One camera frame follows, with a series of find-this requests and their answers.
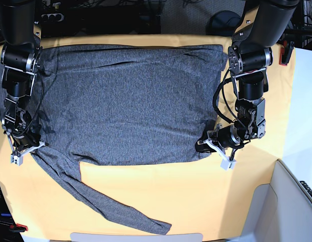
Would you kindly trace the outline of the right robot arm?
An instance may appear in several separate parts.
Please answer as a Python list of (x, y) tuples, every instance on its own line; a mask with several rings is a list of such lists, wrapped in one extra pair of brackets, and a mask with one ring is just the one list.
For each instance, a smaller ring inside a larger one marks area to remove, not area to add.
[(26, 110), (36, 79), (36, 64), (42, 51), (34, 34), (35, 1), (0, 1), (0, 29), (6, 41), (1, 52), (4, 66), (3, 129), (13, 153), (39, 147), (40, 135), (31, 131), (33, 118)]

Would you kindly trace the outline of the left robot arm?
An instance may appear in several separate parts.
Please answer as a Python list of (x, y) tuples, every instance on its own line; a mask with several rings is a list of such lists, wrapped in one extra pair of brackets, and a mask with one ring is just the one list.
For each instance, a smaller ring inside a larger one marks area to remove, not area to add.
[[(271, 47), (282, 36), (296, 10), (298, 1), (259, 1), (255, 19), (246, 27), (235, 30), (232, 45), (228, 48), (229, 68), (218, 85), (212, 101), (214, 111), (229, 125), (206, 128), (195, 144), (199, 153), (224, 153), (232, 155), (254, 139), (265, 135), (265, 100), (268, 92), (267, 67), (273, 63)], [(224, 95), (224, 86), (232, 83), (236, 96), (235, 110), (230, 110), (231, 120), (218, 108), (218, 97)]]

